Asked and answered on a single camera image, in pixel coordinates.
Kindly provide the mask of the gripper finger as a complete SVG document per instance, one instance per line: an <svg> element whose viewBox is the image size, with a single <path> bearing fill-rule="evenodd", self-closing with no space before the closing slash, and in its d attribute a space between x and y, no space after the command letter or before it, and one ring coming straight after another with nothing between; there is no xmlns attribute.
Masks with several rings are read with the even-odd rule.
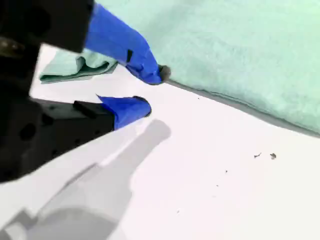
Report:
<svg viewBox="0 0 320 240"><path fill-rule="evenodd" d="M75 101L75 110L88 117L92 123L90 136L77 136L74 146L78 147L101 136L119 130L152 113L150 103L143 97L105 97L98 96L100 103Z"/></svg>
<svg viewBox="0 0 320 240"><path fill-rule="evenodd" d="M171 76L168 66L157 63L146 39L99 3L94 4L85 48L115 59L149 85L162 84Z"/></svg>

